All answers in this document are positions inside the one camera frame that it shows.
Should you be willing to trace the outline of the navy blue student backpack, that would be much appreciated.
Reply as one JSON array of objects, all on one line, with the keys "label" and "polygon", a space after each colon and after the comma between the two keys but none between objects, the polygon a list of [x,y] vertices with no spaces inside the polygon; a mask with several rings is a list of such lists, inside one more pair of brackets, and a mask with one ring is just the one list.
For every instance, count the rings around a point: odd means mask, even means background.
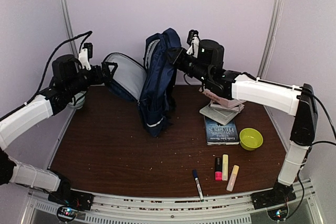
[{"label": "navy blue student backpack", "polygon": [[179,35],[168,28],[146,39],[143,63],[120,52],[110,53],[104,59],[117,63],[108,89],[124,100],[137,103],[142,125],[153,137],[169,125],[167,113],[175,109],[172,90],[177,70],[168,62],[166,51],[180,46]]}]

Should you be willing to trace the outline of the pink flower cover book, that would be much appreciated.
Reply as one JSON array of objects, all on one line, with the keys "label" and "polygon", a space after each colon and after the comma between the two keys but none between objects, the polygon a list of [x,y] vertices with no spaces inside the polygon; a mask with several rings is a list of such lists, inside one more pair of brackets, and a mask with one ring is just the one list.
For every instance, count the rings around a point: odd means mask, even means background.
[{"label": "pink flower cover book", "polygon": [[208,89],[204,89],[203,91],[202,91],[202,89],[199,89],[199,92],[204,94],[208,98],[210,98],[212,101],[214,101],[214,102],[216,102],[216,103],[218,103],[221,106],[224,106],[226,108],[233,108],[235,106],[238,106],[240,104],[245,103],[244,100],[237,100],[237,99],[229,100],[229,99],[219,97],[218,95],[214,94],[213,92],[211,92]]}]

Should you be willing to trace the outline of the pale green notebook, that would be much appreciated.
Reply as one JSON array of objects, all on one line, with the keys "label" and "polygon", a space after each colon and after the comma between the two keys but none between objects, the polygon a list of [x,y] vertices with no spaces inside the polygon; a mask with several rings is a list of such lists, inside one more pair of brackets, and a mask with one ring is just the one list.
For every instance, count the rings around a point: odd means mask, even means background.
[{"label": "pale green notebook", "polygon": [[235,118],[239,114],[235,111],[213,109],[209,105],[201,108],[199,110],[199,113],[222,125],[228,124],[233,118]]}]

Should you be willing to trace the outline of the white grey booklet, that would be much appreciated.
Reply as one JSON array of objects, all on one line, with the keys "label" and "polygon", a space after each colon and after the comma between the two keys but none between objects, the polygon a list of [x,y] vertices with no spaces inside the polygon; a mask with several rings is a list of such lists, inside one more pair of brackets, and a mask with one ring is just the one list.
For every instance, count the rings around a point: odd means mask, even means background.
[{"label": "white grey booklet", "polygon": [[229,112],[237,112],[237,113],[240,113],[244,108],[245,108],[245,105],[243,103],[237,105],[237,106],[234,106],[232,108],[227,108],[223,105],[220,105],[214,101],[211,101],[210,104],[209,104],[209,107],[211,109],[215,109],[215,110],[223,110],[223,111],[229,111]]}]

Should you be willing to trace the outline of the dark blue paperback book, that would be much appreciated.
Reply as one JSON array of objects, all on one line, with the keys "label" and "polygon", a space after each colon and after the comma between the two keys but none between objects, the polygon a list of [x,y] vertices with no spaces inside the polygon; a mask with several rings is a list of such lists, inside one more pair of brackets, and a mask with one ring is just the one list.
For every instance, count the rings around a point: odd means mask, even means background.
[{"label": "dark blue paperback book", "polygon": [[222,125],[204,116],[205,136],[207,145],[237,145],[239,136],[235,120]]}]

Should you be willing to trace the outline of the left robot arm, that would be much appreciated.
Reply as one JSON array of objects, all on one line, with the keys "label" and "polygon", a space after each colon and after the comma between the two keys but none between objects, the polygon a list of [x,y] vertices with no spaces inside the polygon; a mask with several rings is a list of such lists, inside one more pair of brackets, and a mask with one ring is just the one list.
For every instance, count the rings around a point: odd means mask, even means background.
[{"label": "left robot arm", "polygon": [[107,84],[112,80],[117,67],[114,62],[92,66],[84,51],[79,58],[64,55],[52,62],[54,76],[50,86],[38,91],[27,104],[1,119],[2,185],[16,183],[54,192],[64,205],[71,205],[75,201],[75,192],[62,185],[64,180],[58,175],[10,158],[5,149],[34,125],[64,110],[76,94],[86,91],[92,85]]}]

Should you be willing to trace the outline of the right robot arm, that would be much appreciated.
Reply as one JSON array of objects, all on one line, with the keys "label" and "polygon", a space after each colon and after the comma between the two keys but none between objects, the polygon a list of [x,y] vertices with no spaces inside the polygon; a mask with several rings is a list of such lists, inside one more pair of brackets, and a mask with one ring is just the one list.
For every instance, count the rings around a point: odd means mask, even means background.
[{"label": "right robot arm", "polygon": [[245,100],[269,106],[295,117],[290,135],[290,147],[278,179],[269,192],[272,203],[279,204],[289,196],[291,186],[304,164],[317,128],[318,112],[313,88],[279,84],[255,78],[246,72],[222,69],[222,64],[205,63],[202,56],[223,56],[219,44],[211,41],[205,49],[198,48],[194,57],[183,47],[169,49],[167,59],[178,70],[199,80],[205,89],[228,100]]}]

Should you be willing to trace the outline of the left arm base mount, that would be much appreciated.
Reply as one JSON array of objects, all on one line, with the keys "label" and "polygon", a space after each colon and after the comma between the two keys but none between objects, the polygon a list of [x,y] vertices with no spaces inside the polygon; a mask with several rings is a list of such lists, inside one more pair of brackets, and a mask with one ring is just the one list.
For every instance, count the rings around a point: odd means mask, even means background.
[{"label": "left arm base mount", "polygon": [[69,223],[75,220],[78,213],[90,210],[94,195],[81,191],[71,190],[69,196],[57,192],[48,192],[48,200],[60,206],[56,210],[56,217],[61,223]]}]

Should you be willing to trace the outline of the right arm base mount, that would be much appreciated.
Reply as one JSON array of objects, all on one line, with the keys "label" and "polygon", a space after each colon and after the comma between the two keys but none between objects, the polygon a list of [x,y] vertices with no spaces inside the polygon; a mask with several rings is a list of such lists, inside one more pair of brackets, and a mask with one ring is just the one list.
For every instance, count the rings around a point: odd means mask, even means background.
[{"label": "right arm base mount", "polygon": [[276,193],[273,189],[260,191],[251,195],[254,209],[266,209],[268,217],[273,221],[284,221],[289,216],[288,202],[296,199],[296,194],[290,192]]}]

